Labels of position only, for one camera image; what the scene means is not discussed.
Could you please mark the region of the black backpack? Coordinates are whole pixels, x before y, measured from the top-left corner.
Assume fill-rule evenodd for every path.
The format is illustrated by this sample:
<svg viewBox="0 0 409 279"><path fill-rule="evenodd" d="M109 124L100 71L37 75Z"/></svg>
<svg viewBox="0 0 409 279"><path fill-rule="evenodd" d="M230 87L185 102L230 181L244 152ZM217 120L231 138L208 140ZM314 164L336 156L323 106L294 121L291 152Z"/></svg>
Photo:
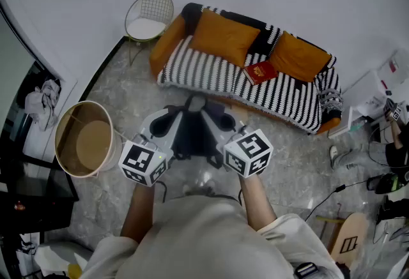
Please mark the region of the black backpack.
<svg viewBox="0 0 409 279"><path fill-rule="evenodd" d="M224 105L210 101L205 95L191 94L183 105L165 106L161 110L162 115L152 122L150 130L153 137L163 137L174 116L182 111L183 119L173 144L174 156L172 159L189 160L193 156L201 156L206 158L211 166L219 169L223 165L223 146L217 146L201 116L202 110L208 113L220 129L228 132L231 129L231 118L238 118ZM226 144L233 140L229 133L228 135Z"/></svg>

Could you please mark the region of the white seat cushion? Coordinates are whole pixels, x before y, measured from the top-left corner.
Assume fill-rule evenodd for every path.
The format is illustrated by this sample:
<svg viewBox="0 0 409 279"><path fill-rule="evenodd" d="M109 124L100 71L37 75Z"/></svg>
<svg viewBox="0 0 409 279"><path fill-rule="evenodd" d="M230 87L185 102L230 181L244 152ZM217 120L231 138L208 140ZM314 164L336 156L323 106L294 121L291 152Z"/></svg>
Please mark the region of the white seat cushion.
<svg viewBox="0 0 409 279"><path fill-rule="evenodd" d="M150 40L161 34L166 25L147 18L137 18L125 26L129 36L135 40Z"/></svg>

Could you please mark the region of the black belt pack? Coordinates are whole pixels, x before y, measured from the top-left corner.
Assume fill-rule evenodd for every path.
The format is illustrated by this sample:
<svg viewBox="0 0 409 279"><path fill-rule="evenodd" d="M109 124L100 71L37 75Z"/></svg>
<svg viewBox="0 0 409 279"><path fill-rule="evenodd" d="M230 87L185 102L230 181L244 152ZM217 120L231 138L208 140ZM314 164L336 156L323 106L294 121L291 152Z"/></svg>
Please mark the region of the black belt pack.
<svg viewBox="0 0 409 279"><path fill-rule="evenodd" d="M319 273L319 268L313 262L301 263L294 270L296 279L315 279Z"/></svg>

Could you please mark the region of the white bag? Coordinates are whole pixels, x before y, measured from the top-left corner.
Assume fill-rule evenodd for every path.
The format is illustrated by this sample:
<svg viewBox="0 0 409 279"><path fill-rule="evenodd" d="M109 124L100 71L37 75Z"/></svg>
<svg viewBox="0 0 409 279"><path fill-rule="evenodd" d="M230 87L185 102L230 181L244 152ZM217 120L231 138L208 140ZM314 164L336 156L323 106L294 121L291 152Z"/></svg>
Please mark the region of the white bag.
<svg viewBox="0 0 409 279"><path fill-rule="evenodd" d="M92 251L72 242L41 244L34 260L45 279L79 279Z"/></svg>

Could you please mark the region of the orange cushion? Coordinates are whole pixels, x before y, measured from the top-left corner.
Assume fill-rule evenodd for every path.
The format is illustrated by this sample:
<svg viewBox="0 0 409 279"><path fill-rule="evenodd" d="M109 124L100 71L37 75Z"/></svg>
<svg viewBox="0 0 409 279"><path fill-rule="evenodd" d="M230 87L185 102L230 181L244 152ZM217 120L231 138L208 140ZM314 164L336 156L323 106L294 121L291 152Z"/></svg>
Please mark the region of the orange cushion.
<svg viewBox="0 0 409 279"><path fill-rule="evenodd" d="M284 31L273 48L269 62L276 71L312 82L330 61L330 54Z"/></svg>
<svg viewBox="0 0 409 279"><path fill-rule="evenodd" d="M189 48L221 57L243 68L247 51L259 33L259 29L226 19L205 9L189 43Z"/></svg>

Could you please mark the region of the black and green device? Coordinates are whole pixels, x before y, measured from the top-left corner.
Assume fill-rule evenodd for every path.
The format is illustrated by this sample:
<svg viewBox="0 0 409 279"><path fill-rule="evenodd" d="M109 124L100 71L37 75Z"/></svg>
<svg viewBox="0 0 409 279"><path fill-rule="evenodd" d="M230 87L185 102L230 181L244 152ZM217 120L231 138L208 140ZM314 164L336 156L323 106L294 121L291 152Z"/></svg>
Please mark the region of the black and green device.
<svg viewBox="0 0 409 279"><path fill-rule="evenodd" d="M397 174L388 173L381 176L370 177L366 181L368 191L377 195L384 195L399 190L402 185Z"/></svg>

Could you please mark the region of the wooden stand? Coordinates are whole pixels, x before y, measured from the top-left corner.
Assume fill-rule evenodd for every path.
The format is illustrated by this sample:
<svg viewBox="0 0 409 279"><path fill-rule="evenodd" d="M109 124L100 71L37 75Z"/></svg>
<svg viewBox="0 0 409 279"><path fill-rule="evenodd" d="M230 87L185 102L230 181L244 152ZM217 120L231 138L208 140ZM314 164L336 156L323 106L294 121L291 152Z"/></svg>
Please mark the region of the wooden stand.
<svg viewBox="0 0 409 279"><path fill-rule="evenodd" d="M319 237L327 248L330 248L335 243L345 219L316 216L316 220L323 222Z"/></svg>

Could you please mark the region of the person's cream shirt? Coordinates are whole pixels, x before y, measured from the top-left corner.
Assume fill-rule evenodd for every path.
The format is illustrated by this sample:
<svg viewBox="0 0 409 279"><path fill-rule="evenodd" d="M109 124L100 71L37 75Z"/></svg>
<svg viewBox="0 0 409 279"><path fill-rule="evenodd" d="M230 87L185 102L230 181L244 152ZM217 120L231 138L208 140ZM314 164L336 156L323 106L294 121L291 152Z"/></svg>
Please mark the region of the person's cream shirt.
<svg viewBox="0 0 409 279"><path fill-rule="evenodd" d="M239 203L193 195L161 205L140 243L99 242L81 279L295 279L312 262L320 279L344 279L313 230L296 214L252 229Z"/></svg>

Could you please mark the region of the red book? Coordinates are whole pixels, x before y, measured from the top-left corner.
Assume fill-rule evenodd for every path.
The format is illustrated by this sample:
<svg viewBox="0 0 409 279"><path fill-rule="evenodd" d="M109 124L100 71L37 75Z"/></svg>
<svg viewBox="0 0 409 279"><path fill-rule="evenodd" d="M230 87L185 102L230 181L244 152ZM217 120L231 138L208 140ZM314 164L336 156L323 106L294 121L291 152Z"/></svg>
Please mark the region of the red book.
<svg viewBox="0 0 409 279"><path fill-rule="evenodd" d="M243 72L252 86L272 80L278 76L270 61L249 65L243 69Z"/></svg>

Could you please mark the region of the black and white poster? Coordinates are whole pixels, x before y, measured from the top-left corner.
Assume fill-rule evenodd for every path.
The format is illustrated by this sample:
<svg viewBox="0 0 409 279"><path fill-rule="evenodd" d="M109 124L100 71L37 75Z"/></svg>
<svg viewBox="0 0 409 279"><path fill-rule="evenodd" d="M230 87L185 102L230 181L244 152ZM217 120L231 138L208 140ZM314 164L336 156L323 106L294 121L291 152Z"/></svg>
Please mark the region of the black and white poster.
<svg viewBox="0 0 409 279"><path fill-rule="evenodd" d="M25 111L32 121L23 153L27 156L51 162L54 159L54 139L58 123L75 95L77 82L46 81L26 97Z"/></svg>

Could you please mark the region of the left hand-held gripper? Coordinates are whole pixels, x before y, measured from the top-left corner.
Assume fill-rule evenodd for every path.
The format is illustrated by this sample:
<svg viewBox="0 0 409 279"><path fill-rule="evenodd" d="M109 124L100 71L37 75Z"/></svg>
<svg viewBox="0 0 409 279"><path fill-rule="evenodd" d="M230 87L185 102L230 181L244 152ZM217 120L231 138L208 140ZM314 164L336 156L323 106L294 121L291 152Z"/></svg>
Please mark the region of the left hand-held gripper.
<svg viewBox="0 0 409 279"><path fill-rule="evenodd" d="M153 137L150 126L161 115L161 110L156 111L143 120L139 134L133 140L126 141L118 162L125 177L147 187L153 186L170 168L174 156L173 144L183 119L183 112L179 111L166 134Z"/></svg>

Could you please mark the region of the person's right forearm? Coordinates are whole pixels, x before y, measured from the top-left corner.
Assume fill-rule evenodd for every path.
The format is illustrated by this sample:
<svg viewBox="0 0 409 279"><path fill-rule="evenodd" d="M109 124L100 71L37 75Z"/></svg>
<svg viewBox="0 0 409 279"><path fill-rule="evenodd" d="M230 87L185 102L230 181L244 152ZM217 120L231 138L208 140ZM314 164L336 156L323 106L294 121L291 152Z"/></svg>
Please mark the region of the person's right forearm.
<svg viewBox="0 0 409 279"><path fill-rule="evenodd" d="M271 225L277 215L266 195L265 187L259 176L239 177L247 221L249 226L260 233Z"/></svg>

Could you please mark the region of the person's left forearm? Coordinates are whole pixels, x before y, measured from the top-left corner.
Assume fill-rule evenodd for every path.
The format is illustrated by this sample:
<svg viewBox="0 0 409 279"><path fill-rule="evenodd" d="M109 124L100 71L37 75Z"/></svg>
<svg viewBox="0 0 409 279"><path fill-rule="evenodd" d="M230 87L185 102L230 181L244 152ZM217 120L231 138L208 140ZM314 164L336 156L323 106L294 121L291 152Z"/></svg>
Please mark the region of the person's left forearm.
<svg viewBox="0 0 409 279"><path fill-rule="evenodd" d="M153 225L155 187L136 184L120 236L140 243Z"/></svg>

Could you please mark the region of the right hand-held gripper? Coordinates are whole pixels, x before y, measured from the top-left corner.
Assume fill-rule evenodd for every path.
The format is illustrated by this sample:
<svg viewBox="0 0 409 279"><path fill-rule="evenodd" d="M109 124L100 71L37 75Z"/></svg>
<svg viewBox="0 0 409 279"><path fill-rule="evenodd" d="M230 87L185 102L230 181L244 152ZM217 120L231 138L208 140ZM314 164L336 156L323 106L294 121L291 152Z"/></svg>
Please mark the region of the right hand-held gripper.
<svg viewBox="0 0 409 279"><path fill-rule="evenodd" d="M260 130L247 133L247 123L240 118L231 118L231 129L220 129L213 119L204 110L201 111L210 133L215 139L217 146L222 147L223 166L228 170L235 171L243 178L251 177L263 171L270 163L274 147ZM228 142L229 135L241 135L241 137Z"/></svg>

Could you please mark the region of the black glass table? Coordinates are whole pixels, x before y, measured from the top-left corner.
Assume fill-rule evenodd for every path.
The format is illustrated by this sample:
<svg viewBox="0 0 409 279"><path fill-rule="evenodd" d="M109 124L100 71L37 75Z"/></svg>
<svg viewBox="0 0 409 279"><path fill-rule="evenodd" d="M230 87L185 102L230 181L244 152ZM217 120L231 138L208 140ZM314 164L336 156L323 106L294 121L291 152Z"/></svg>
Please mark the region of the black glass table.
<svg viewBox="0 0 409 279"><path fill-rule="evenodd" d="M0 234L29 234L70 226L79 201L71 177L32 157L0 160Z"/></svg>

